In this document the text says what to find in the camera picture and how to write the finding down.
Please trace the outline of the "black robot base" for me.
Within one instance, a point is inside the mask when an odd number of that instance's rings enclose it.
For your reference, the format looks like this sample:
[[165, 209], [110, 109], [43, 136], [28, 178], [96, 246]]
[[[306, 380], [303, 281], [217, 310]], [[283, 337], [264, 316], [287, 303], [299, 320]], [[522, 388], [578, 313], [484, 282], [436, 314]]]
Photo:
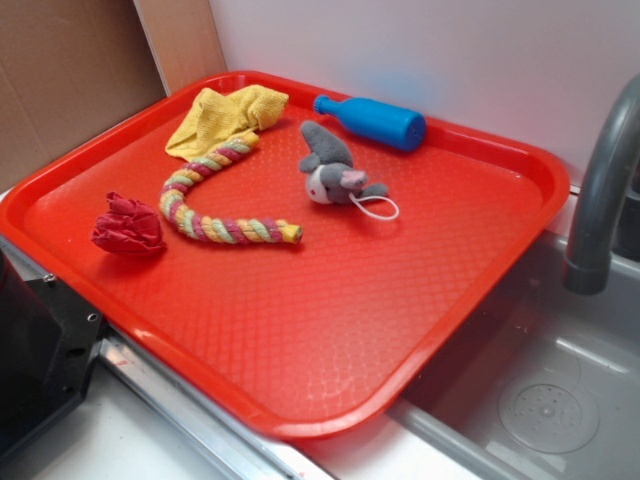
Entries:
[[86, 398], [103, 314], [61, 280], [24, 280], [1, 256], [1, 461]]

